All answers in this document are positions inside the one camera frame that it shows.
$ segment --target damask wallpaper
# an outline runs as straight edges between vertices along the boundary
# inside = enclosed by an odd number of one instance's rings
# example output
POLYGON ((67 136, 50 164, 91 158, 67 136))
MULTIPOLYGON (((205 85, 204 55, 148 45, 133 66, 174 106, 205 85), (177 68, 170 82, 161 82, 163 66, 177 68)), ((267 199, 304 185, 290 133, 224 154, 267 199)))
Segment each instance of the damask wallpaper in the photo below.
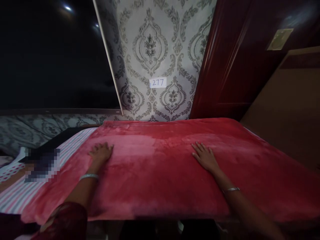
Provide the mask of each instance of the damask wallpaper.
POLYGON ((68 127, 104 120, 188 119, 216 0, 97 0, 124 115, 0 117, 0 149, 17 155, 68 127), (167 77, 150 89, 149 79, 167 77))

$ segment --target wooden door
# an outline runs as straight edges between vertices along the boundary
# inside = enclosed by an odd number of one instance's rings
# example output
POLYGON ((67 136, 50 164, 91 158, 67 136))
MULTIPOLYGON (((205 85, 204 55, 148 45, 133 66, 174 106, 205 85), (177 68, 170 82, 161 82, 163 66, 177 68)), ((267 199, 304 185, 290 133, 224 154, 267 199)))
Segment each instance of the wooden door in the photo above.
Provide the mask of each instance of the wooden door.
POLYGON ((318 0, 218 0, 190 118, 240 120, 288 50, 320 45, 318 0), (267 51, 278 29, 282 50, 267 51))

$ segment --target red blanket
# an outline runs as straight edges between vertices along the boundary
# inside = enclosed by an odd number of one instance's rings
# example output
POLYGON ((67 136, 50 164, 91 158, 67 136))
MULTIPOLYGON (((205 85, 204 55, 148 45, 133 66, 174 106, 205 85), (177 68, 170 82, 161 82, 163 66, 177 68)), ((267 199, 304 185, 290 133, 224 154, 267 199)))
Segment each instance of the red blanket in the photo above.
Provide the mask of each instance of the red blanket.
POLYGON ((320 178, 226 118, 176 122, 110 121, 99 127, 22 213, 43 224, 88 169, 96 143, 114 144, 100 176, 89 220, 230 216, 213 177, 193 158, 191 143, 213 149, 221 169, 245 196, 278 222, 320 216, 320 178))

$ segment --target white sticker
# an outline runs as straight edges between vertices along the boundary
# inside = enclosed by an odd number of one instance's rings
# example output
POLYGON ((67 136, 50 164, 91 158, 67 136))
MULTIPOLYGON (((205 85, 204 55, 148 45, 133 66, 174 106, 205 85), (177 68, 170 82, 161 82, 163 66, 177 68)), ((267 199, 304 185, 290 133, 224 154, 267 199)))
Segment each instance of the white sticker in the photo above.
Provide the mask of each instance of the white sticker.
POLYGON ((149 82, 150 88, 165 88, 167 86, 167 77, 152 78, 149 82))

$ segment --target hand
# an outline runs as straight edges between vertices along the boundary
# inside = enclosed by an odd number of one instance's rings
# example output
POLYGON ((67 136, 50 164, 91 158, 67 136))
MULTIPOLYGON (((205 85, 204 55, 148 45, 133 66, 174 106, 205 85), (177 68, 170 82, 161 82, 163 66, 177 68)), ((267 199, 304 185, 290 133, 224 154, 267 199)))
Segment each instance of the hand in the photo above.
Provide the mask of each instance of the hand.
POLYGON ((196 145, 191 145, 198 153, 192 153, 192 155, 195 157, 195 159, 198 160, 198 162, 204 169, 208 170, 212 174, 220 171, 219 165, 213 155, 211 148, 208 149, 203 143, 199 144, 198 142, 196 142, 196 145))
POLYGON ((93 162, 88 170, 88 173, 97 173, 105 162, 111 157, 113 145, 108 147, 108 143, 98 144, 92 148, 89 155, 92 157, 93 162))

